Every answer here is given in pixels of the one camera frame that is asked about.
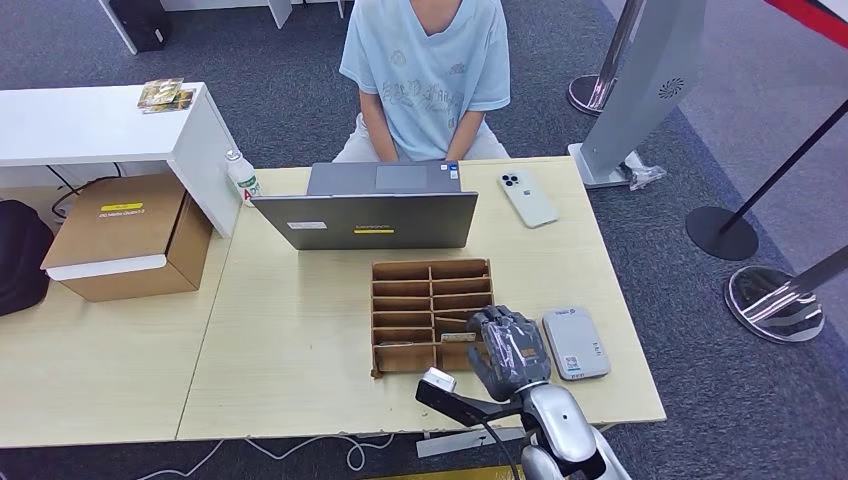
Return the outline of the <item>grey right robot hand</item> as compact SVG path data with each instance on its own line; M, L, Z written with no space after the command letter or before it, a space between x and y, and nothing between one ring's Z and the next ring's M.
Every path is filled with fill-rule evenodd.
M551 378L551 361L535 321L504 305L487 306L466 321L480 335L486 355L471 346L468 359L490 397L506 402L531 385Z

